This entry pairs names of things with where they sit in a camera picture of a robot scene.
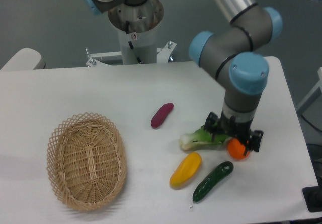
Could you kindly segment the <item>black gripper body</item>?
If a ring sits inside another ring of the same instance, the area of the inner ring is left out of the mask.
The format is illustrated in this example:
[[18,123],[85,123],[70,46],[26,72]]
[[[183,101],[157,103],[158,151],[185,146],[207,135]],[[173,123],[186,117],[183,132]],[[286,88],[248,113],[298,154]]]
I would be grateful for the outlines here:
[[247,140],[250,137],[251,123],[252,120],[237,122],[234,116],[227,118],[225,115],[221,115],[216,133],[234,137],[239,140]]

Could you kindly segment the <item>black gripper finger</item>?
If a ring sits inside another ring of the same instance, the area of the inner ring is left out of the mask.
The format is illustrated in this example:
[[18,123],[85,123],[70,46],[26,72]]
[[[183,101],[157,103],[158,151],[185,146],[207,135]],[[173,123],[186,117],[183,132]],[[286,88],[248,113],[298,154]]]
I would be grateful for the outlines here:
[[246,156],[248,152],[251,151],[259,152],[263,135],[264,132],[261,130],[250,131],[249,137],[247,138],[247,141],[244,144],[244,156]]
[[209,113],[203,129],[211,135],[212,143],[221,143],[219,138],[221,133],[220,118],[214,112]]

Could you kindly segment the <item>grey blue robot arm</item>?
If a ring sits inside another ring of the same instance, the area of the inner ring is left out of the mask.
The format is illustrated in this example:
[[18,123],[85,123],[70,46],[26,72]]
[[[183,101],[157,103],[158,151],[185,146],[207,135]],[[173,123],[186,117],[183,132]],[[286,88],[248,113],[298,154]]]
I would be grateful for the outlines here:
[[[230,23],[216,36],[203,31],[190,46],[190,58],[225,88],[221,115],[210,113],[204,129],[238,139],[246,152],[258,151],[263,137],[251,130],[258,103],[267,84],[269,66],[255,50],[275,39],[283,21],[277,10],[255,0],[215,0]],[[123,64],[156,63],[160,53],[153,37],[163,18],[159,0],[85,0],[94,14],[108,13],[119,31]]]

